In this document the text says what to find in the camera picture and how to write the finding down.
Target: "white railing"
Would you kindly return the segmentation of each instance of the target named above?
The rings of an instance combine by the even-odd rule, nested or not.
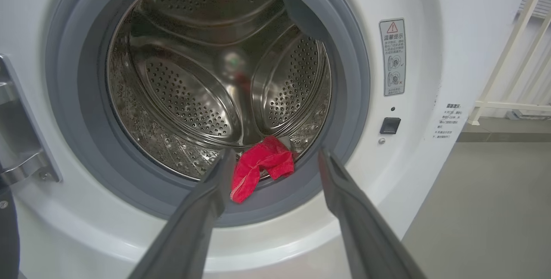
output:
[[[478,123],[478,119],[486,108],[518,109],[529,110],[531,112],[551,112],[551,106],[549,105],[549,101],[551,100],[551,90],[548,90],[548,92],[541,97],[539,102],[535,104],[527,103],[529,97],[534,96],[537,89],[539,88],[537,87],[537,85],[541,83],[546,77],[544,72],[547,71],[547,69],[549,69],[551,66],[551,49],[546,54],[544,54],[545,58],[543,59],[543,63],[541,63],[541,65],[537,69],[536,74],[532,77],[532,81],[529,82],[526,90],[523,92],[520,98],[516,102],[511,102],[511,94],[519,86],[518,81],[521,78],[524,78],[525,74],[528,73],[528,69],[526,69],[526,66],[532,59],[534,51],[540,45],[540,42],[542,41],[543,36],[547,28],[549,27],[549,24],[551,24],[551,12],[548,13],[545,17],[545,20],[536,33],[536,37],[532,40],[532,43],[524,59],[522,59],[522,62],[513,75],[511,81],[509,81],[508,85],[506,85],[507,88],[505,90],[503,100],[489,101],[488,99],[488,94],[490,93],[490,91],[492,91],[496,84],[499,84],[498,86],[502,86],[500,82],[496,82],[496,79],[500,75],[504,64],[509,59],[511,51],[515,49],[515,46],[517,46],[537,3],[538,0],[527,0],[524,9],[518,16],[518,20],[512,30],[511,36],[509,37],[507,44],[503,49],[503,52],[501,53],[501,56],[498,59],[498,63],[496,63],[495,68],[492,71],[492,75],[490,75],[490,79],[488,79],[488,83],[486,83],[486,86],[482,91],[482,95],[480,95],[480,99],[475,103],[475,107],[469,117],[469,124],[480,125]]]

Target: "gray sticker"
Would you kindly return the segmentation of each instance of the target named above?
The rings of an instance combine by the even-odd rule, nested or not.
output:
[[[406,30],[404,20],[379,22],[384,59],[384,96],[404,93],[406,86]]]

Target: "warning triangle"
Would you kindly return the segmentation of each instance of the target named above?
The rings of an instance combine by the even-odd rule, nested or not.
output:
[[[395,32],[398,32],[398,28],[396,27],[396,24],[394,24],[394,22],[392,22],[392,24],[390,24],[390,27],[388,28],[386,33],[387,34],[393,34]]]

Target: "front-loading washing machine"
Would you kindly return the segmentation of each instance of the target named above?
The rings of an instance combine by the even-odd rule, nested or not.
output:
[[[228,205],[204,276],[350,276],[317,152],[401,238],[520,2],[2,0],[0,102],[36,136],[0,130],[3,172],[34,164],[12,185],[22,273],[125,278],[222,149],[273,135],[295,173]]]

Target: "red garment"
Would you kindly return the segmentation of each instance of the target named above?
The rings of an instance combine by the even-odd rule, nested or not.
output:
[[[260,180],[260,170],[266,169],[272,179],[288,177],[295,171],[293,153],[275,136],[267,136],[243,153],[235,167],[230,198],[242,203],[252,194]]]

